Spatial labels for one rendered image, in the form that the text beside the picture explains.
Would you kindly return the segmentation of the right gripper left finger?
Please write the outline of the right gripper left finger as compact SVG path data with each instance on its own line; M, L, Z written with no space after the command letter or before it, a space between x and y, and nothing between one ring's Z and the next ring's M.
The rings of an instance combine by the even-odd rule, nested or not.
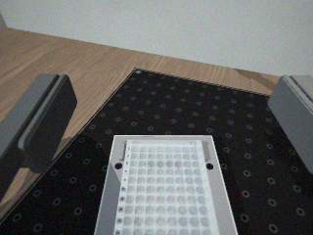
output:
M67 74L39 74L0 122L0 203L20 168L45 173L77 99Z

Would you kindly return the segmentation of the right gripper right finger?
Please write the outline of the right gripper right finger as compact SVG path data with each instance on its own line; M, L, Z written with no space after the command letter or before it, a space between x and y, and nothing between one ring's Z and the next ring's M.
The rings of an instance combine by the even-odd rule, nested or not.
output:
M282 75L268 106L313 174L313 77Z

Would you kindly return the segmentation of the clear well plate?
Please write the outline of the clear well plate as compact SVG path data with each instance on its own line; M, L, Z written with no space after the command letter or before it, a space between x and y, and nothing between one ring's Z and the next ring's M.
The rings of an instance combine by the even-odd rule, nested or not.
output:
M113 235L220 235L201 140L127 140Z

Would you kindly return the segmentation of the black flat base plate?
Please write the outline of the black flat base plate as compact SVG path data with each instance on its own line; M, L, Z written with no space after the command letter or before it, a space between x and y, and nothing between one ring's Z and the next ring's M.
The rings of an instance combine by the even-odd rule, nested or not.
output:
M94 235L115 135L212 135L238 235L313 235L313 174L270 96L135 68L0 219L0 235Z

